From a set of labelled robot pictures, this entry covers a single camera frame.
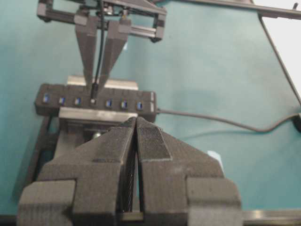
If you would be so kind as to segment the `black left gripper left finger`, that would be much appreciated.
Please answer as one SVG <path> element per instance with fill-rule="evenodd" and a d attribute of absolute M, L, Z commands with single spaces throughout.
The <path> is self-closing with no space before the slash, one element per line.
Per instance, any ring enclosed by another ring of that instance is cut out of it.
<path fill-rule="evenodd" d="M 46 163 L 21 195 L 19 226 L 114 226 L 131 171 L 136 118 Z"/>

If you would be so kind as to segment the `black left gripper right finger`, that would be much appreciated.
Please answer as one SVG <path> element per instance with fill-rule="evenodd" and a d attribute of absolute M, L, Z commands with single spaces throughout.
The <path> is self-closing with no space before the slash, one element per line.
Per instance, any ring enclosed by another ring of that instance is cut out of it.
<path fill-rule="evenodd" d="M 242 225 L 238 188 L 215 158 L 142 117 L 136 133 L 145 225 Z"/>

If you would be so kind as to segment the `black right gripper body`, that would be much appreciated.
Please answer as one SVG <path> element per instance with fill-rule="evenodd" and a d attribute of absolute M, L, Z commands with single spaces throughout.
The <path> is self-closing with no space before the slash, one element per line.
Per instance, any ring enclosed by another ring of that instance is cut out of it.
<path fill-rule="evenodd" d="M 149 38 L 152 42 L 158 42 L 164 37 L 167 11 L 163 7 L 155 5 L 150 0 L 104 0 L 103 9 L 100 10 L 99 1 L 95 4 L 87 0 L 75 0 L 79 4 L 76 13 L 53 9 L 52 0 L 39 0 L 37 16 L 48 23 L 58 21 L 67 24 L 86 25 L 90 10 L 95 11 L 96 27 L 108 30 L 109 21 L 101 22 L 101 17 L 117 16 L 120 18 L 129 15 L 147 16 L 153 19 L 152 27 L 131 25 L 129 34 Z"/>

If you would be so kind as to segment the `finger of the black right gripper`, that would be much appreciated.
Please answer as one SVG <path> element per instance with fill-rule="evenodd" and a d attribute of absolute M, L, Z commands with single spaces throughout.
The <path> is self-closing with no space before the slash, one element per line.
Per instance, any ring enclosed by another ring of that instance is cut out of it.
<path fill-rule="evenodd" d="M 109 21 L 101 75 L 98 83 L 99 91 L 104 88 L 110 72 L 127 42 L 131 31 L 131 24 L 131 20 L 128 18 L 121 18 L 119 21 Z"/>
<path fill-rule="evenodd" d="M 97 18 L 76 14 L 74 17 L 75 33 L 83 63 L 83 73 L 87 89 L 92 89 L 93 69 L 95 60 Z"/>

